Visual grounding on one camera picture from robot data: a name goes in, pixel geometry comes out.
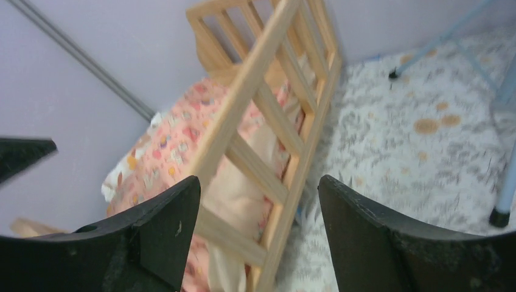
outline light blue metal stand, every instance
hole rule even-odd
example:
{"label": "light blue metal stand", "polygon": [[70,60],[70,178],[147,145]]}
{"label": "light blue metal stand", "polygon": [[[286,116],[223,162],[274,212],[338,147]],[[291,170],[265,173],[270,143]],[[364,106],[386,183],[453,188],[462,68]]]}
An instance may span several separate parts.
{"label": "light blue metal stand", "polygon": [[[466,13],[459,21],[455,22],[448,30],[437,36],[435,39],[430,41],[425,47],[419,50],[410,61],[392,70],[389,73],[389,79],[395,80],[398,77],[400,77],[400,75],[405,70],[407,70],[416,62],[418,62],[421,58],[423,58],[435,47],[442,44],[444,41],[449,40],[459,28],[468,23],[473,17],[478,15],[488,5],[491,5],[495,1],[496,0],[482,0],[480,3],[474,6],[468,13]],[[464,46],[462,46],[460,41],[453,41],[459,49],[459,51],[463,54],[463,56],[466,57],[466,59],[471,63],[473,68],[482,76],[483,79],[485,79],[489,87],[491,87],[496,92],[495,99],[491,104],[492,109],[516,111],[516,99],[514,98],[514,95],[516,94],[516,58],[513,58],[511,65],[509,66],[509,70],[507,71],[507,74],[500,88],[498,88],[496,82],[494,82],[491,79],[489,74],[482,68],[482,66],[479,64],[476,58]],[[511,205],[515,192],[516,143],[512,149],[511,158],[509,160],[509,165],[507,167],[507,172],[504,179],[502,190],[500,192],[500,196],[498,198],[496,206],[493,208],[491,216],[489,217],[489,223],[491,225],[503,228],[509,224]]]}
{"label": "light blue metal stand", "polygon": [[[389,79],[394,80],[397,79],[405,70],[407,70],[410,66],[418,62],[422,57],[424,57],[426,54],[428,54],[431,50],[435,49],[438,45],[442,44],[444,41],[449,40],[452,35],[460,29],[463,25],[468,23],[473,17],[478,15],[480,12],[482,12],[487,6],[494,3],[496,0],[482,0],[482,2],[478,3],[476,6],[473,7],[468,13],[466,13],[459,21],[455,22],[448,30],[446,30],[444,33],[437,36],[435,39],[430,41],[425,47],[423,47],[421,50],[419,50],[414,57],[406,62],[405,64],[401,65],[398,68],[395,68],[389,73]],[[456,41],[455,44],[458,44],[459,50],[464,53],[467,52],[462,45],[460,45],[459,41]],[[468,52],[465,54],[465,57],[468,59],[469,62],[473,65],[473,67],[476,70],[479,70],[480,74],[487,81],[488,83],[493,84],[496,88],[496,85],[494,82],[492,82],[489,75],[482,69],[482,67],[478,64],[478,62],[473,58]]]}
{"label": "light blue metal stand", "polygon": [[[509,70],[497,91],[495,100],[493,100],[491,107],[493,109],[516,109],[516,57],[514,57],[509,65]],[[511,158],[507,165],[505,178],[498,201],[491,212],[489,223],[491,225],[503,228],[509,224],[509,217],[511,216],[512,200],[514,199],[514,192],[516,192],[516,143],[512,147]]]}

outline metal pole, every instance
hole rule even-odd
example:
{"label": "metal pole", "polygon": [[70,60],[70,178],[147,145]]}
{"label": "metal pole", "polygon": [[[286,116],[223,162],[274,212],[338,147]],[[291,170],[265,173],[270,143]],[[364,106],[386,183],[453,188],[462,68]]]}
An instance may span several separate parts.
{"label": "metal pole", "polygon": [[142,100],[134,96],[127,88],[118,82],[101,65],[90,57],[79,47],[69,36],[67,36],[57,25],[52,23],[28,0],[7,0],[16,7],[23,15],[29,18],[43,32],[58,43],[66,52],[72,55],[79,63],[86,67],[95,77],[106,84],[125,103],[132,107],[140,116],[150,122],[155,114]]}

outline floral rug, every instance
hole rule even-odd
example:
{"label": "floral rug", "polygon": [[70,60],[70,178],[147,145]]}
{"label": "floral rug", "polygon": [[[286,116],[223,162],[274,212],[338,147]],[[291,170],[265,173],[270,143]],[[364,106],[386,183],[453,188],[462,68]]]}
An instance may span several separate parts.
{"label": "floral rug", "polygon": [[[500,84],[516,53],[516,27],[462,44]],[[506,229],[488,224],[516,139],[516,114],[492,115],[494,92],[451,42],[391,83],[388,72],[414,52],[347,68],[305,188],[304,222],[293,228],[279,268],[278,291],[338,291],[316,197],[324,174],[436,226],[479,235],[516,229],[516,215]]]}

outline wooden frame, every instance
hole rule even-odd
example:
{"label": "wooden frame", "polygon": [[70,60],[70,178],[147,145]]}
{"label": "wooden frame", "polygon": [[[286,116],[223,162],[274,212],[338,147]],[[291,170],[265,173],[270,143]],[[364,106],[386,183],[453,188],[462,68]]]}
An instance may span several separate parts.
{"label": "wooden frame", "polygon": [[[255,0],[210,0],[186,12],[195,33],[201,64],[213,79],[230,87],[226,102],[200,141],[189,173],[199,177],[204,189],[221,157],[226,155],[274,202],[260,243],[244,237],[202,206],[195,233],[249,264],[248,291],[259,292],[273,290],[274,277],[343,62],[324,0],[270,1],[274,12],[265,25],[256,11]],[[256,37],[251,50],[228,15],[228,9],[235,7]],[[215,16],[243,60],[241,64],[231,61],[205,23],[207,16]],[[315,86],[301,72],[297,62],[301,54],[306,54],[317,77]],[[286,78],[305,112],[300,135],[271,96],[271,88],[283,84]],[[283,181],[268,171],[237,132],[237,125],[251,100],[291,154]]]}

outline lavender wall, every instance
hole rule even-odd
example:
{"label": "lavender wall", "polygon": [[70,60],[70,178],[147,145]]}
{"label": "lavender wall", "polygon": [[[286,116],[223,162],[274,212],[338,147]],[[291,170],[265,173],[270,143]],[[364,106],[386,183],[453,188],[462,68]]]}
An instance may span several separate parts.
{"label": "lavender wall", "polygon": [[[326,0],[348,62],[423,46],[481,0]],[[468,35],[516,22],[516,1],[493,4],[458,32]]]}
{"label": "lavender wall", "polygon": [[0,187],[0,234],[17,216],[70,230],[104,218],[102,180],[145,121],[7,1],[0,27],[0,135],[59,150]]}
{"label": "lavender wall", "polygon": [[185,10],[200,0],[31,0],[153,109],[205,75]]}

